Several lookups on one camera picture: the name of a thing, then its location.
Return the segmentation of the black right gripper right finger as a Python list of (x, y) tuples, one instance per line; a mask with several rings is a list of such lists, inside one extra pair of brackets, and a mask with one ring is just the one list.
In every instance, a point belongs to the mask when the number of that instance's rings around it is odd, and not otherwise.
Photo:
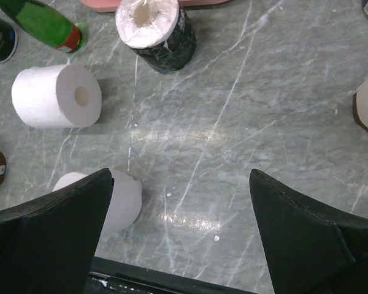
[(368, 293), (368, 219), (261, 170), (249, 186), (275, 293)]

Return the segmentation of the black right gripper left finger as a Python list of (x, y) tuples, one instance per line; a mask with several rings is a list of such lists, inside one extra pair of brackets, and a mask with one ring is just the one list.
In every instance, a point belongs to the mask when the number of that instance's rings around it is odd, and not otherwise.
[(107, 168), (0, 211), (0, 293), (83, 293), (113, 192)]

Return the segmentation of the white paper towel roll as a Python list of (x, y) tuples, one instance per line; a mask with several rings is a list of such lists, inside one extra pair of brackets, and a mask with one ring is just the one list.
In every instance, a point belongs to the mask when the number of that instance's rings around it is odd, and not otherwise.
[(21, 71), (11, 96), (20, 119), (39, 129), (90, 127), (102, 110), (97, 79), (88, 69), (73, 64)]
[(99, 236), (96, 235), (94, 208), (81, 213), (85, 202), (75, 207), (69, 216), (50, 216), (42, 222), (41, 228), (52, 234), (52, 238), (103, 239), (113, 233), (128, 228), (138, 217), (142, 208), (142, 184), (139, 180), (116, 170), (110, 171), (113, 180), (113, 194), (104, 225)]

